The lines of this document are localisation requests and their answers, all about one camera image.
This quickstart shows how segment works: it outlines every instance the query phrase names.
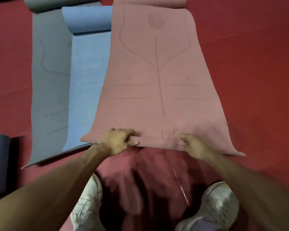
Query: red floor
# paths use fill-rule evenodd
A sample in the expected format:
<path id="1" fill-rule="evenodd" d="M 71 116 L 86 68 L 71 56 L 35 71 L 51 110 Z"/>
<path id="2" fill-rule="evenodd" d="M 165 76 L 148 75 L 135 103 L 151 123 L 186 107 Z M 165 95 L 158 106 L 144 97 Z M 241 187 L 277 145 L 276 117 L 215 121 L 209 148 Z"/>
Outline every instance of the red floor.
<path id="1" fill-rule="evenodd" d="M 289 0 L 187 0 L 187 9 L 232 142 L 247 154 L 231 158 L 289 186 Z M 0 3 L 0 133 L 24 136 L 19 166 L 31 153 L 31 35 L 32 14 L 23 0 Z M 76 156 L 19 170 L 19 186 Z M 117 159 L 115 167 L 116 160 L 108 159 L 99 168 L 108 230 L 153 230 L 161 224 L 172 229 L 199 205 L 204 184 L 218 179 L 183 152 L 143 148 Z M 253 222 L 243 222 L 255 229 Z M 62 230 L 71 230 L 69 221 Z"/>

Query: white sneaker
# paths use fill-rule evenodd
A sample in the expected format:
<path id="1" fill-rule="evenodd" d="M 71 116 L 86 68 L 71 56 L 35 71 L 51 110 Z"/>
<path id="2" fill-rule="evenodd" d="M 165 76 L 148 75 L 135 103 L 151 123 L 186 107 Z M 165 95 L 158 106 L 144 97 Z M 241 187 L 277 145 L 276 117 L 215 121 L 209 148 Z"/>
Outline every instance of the white sneaker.
<path id="1" fill-rule="evenodd" d="M 79 227 L 90 231 L 106 231 L 100 221 L 102 197 L 102 184 L 99 178 L 93 174 L 70 214 L 74 231 Z"/>
<path id="2" fill-rule="evenodd" d="M 192 225 L 204 218 L 223 229 L 229 229 L 239 213 L 239 201 L 225 182 L 217 182 L 204 192 L 199 211 L 191 218 L 181 221 L 175 231 L 190 230 Z"/>

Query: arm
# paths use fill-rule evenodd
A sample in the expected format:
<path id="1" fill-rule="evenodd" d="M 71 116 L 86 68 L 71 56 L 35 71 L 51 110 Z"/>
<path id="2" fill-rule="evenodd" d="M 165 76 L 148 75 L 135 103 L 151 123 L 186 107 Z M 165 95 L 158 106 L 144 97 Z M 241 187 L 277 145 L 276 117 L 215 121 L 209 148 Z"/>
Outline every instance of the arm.
<path id="1" fill-rule="evenodd" d="M 266 230 L 289 230 L 289 188 L 227 159 L 192 134 L 181 134 L 187 153 L 211 165 L 246 212 Z"/>
<path id="2" fill-rule="evenodd" d="M 127 146 L 132 129 L 113 128 L 83 155 L 0 200 L 0 231 L 59 230 L 97 167 Z"/>

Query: shoe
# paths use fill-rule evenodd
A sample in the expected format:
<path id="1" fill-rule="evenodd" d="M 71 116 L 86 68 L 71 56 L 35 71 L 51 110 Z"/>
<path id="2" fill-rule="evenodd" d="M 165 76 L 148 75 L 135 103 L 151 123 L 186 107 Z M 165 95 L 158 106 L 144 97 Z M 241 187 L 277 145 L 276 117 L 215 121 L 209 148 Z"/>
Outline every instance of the shoe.
<path id="1" fill-rule="evenodd" d="M 239 213 L 239 201 L 226 182 L 216 182 L 204 192 L 199 211 L 191 218 L 181 221 L 175 231 L 190 230 L 199 219 L 205 219 L 229 229 Z"/>
<path id="2" fill-rule="evenodd" d="M 79 227 L 90 231 L 106 231 L 100 221 L 103 189 L 99 178 L 93 174 L 70 214 L 74 231 Z"/>

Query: hand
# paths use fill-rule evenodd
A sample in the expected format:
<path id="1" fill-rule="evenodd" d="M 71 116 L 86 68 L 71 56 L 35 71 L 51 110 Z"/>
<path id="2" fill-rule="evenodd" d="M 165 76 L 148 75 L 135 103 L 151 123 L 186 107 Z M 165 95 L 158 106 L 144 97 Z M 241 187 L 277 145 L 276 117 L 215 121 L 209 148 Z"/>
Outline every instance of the hand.
<path id="1" fill-rule="evenodd" d="M 110 156 L 118 155 L 127 149 L 128 146 L 132 147 L 139 144 L 138 141 L 128 141 L 130 136 L 136 136 L 136 132 L 133 129 L 111 128 L 98 144 L 104 145 L 109 149 Z"/>
<path id="2" fill-rule="evenodd" d="M 179 140 L 183 140 L 185 151 L 195 159 L 204 160 L 208 154 L 214 152 L 200 137 L 193 134 L 180 134 Z"/>

